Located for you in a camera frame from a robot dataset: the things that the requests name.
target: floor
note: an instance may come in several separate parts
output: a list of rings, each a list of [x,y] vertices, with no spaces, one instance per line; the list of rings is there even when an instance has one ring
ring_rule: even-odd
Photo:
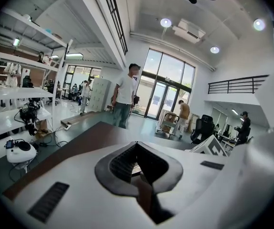
[[[46,106],[46,109],[48,111],[51,111],[51,106]],[[68,102],[67,100],[63,100],[62,104],[59,104],[55,107],[56,111],[56,120],[54,122],[54,130],[57,127],[61,126],[61,120],[65,118],[69,118],[71,116],[75,116],[79,113],[79,106],[77,103]],[[92,118],[88,118],[83,121],[81,125],[80,130],[74,130],[74,127],[72,128],[71,132],[66,131],[58,131],[57,132],[57,141],[55,141],[54,136],[47,136],[44,138],[44,142],[49,143],[52,146],[48,147],[39,147],[39,154],[37,155],[36,159],[34,159],[30,165],[29,168],[34,168],[39,162],[46,159],[49,155],[51,155],[53,152],[58,150],[61,147],[55,146],[56,142],[59,141],[71,141],[76,136],[80,135],[83,131],[89,129],[99,121],[103,121],[106,123],[111,124],[113,120],[113,115],[109,112],[101,112],[96,114]],[[128,119],[127,122],[127,129],[131,132],[136,133],[137,135],[140,135],[144,138],[144,140],[150,141],[153,137],[159,137],[167,139],[168,136],[164,133],[158,133],[155,134],[156,130],[156,121],[143,118],[136,114],[131,114],[131,116]],[[34,139],[33,136],[30,135],[24,135],[24,140],[29,142],[32,139]],[[190,141],[190,133],[184,133],[183,138],[181,140],[178,139],[178,137],[171,137],[171,140],[179,141],[183,143],[191,143]],[[0,158],[0,193],[2,193],[5,189],[7,189],[9,186],[11,186],[15,181],[20,179],[24,175],[24,171],[19,171],[16,169],[12,169],[13,165],[7,161],[6,156]]]

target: pipe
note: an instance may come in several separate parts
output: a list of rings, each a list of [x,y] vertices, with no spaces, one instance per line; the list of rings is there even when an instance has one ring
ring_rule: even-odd
[[[158,39],[158,38],[155,38],[155,37],[151,37],[151,36],[147,36],[147,35],[144,35],[144,34],[139,34],[139,33],[135,33],[135,32],[131,32],[130,34],[132,37],[134,38],[138,38],[140,40],[143,40],[143,41],[146,41],[146,42],[150,42],[150,43],[154,43],[154,44],[158,44],[158,45],[164,45],[164,46],[167,46],[169,48],[172,48],[176,51],[179,51],[189,57],[191,57],[192,59],[204,64],[207,68],[209,68],[212,72],[215,71],[216,69],[214,67],[212,67],[211,65],[209,65],[208,63],[206,63],[204,60],[198,58],[197,56],[193,55],[192,53],[184,50],[183,48],[180,48],[172,43],[169,43],[169,42],[166,42],[166,41],[163,41],[161,39]]]

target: power strip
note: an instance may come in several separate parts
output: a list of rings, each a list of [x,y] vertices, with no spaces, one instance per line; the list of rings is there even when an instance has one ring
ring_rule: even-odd
[[[71,127],[71,125],[66,125],[65,131],[68,131],[68,129]]]

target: dark cap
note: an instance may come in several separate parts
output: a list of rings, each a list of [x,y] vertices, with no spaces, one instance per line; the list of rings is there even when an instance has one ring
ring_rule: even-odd
[[[135,63],[131,63],[128,67],[128,69],[130,70],[133,66],[137,66],[138,69],[140,70],[140,66],[138,64],[135,64]]]
[[[243,112],[242,112],[241,116],[243,116],[243,115],[248,116],[248,114],[247,114],[247,112],[246,112],[246,111],[243,111]]]

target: fluorescent light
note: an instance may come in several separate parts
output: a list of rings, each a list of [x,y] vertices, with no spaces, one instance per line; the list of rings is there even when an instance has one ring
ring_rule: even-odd
[[[19,38],[15,38],[15,40],[14,40],[14,42],[13,42],[13,46],[14,46],[14,47],[17,47],[18,44],[19,44],[19,41],[20,41]]]
[[[232,111],[233,111],[236,115],[239,115],[234,109],[232,109]]]
[[[83,57],[83,54],[81,54],[81,53],[69,53],[69,54],[66,54],[66,57],[76,57],[76,56],[82,56]]]
[[[162,19],[162,20],[160,21],[160,25],[161,25],[162,27],[168,28],[168,27],[170,27],[170,26],[172,25],[172,22],[171,22],[171,20],[165,18],[165,19]]]
[[[212,53],[218,53],[220,51],[220,49],[217,46],[213,46],[212,48],[210,48],[210,52]]]
[[[262,31],[265,28],[265,22],[261,19],[256,19],[253,22],[253,27],[257,30],[257,31]]]

